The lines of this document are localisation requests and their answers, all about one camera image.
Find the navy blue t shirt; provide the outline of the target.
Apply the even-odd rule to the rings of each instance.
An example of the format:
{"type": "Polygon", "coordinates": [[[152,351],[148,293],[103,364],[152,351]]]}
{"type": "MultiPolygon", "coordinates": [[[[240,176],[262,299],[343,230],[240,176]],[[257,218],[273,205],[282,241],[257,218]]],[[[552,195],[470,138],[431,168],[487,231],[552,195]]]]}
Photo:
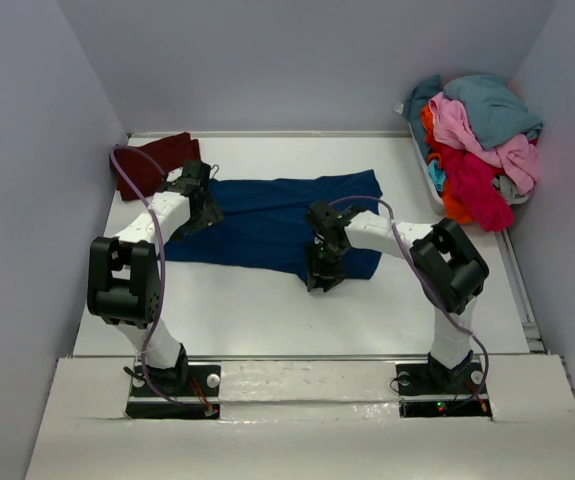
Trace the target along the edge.
{"type": "Polygon", "coordinates": [[[318,200],[357,196],[374,213],[382,196],[372,170],[316,179],[212,180],[210,192],[223,220],[165,245],[169,262],[194,262],[273,270],[307,279],[306,244],[314,239],[305,221],[318,200]]]}

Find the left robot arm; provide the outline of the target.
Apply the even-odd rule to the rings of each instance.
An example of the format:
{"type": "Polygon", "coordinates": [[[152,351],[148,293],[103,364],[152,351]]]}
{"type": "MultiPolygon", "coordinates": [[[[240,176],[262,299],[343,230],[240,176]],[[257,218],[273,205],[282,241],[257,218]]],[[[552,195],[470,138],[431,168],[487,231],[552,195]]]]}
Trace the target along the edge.
{"type": "Polygon", "coordinates": [[[164,246],[223,220],[210,191],[211,170],[202,161],[187,161],[151,198],[141,198],[143,213],[90,246],[88,311],[130,341],[141,361],[142,381],[168,395],[186,388],[189,365],[185,347],[162,320],[164,246]]]}

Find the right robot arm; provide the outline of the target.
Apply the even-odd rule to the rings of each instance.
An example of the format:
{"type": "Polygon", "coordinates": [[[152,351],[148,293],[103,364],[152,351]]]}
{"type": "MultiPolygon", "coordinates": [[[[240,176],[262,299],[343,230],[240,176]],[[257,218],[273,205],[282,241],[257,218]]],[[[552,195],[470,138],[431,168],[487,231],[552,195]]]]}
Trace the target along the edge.
{"type": "Polygon", "coordinates": [[[435,312],[427,361],[410,383],[449,392],[472,362],[472,314],[489,267],[455,221],[397,222],[393,209],[386,210],[382,216],[361,206],[338,211],[324,200],[311,205],[304,216],[314,233],[305,247],[307,289],[327,292],[341,284],[347,278],[344,257],[352,250],[406,261],[435,312]]]}

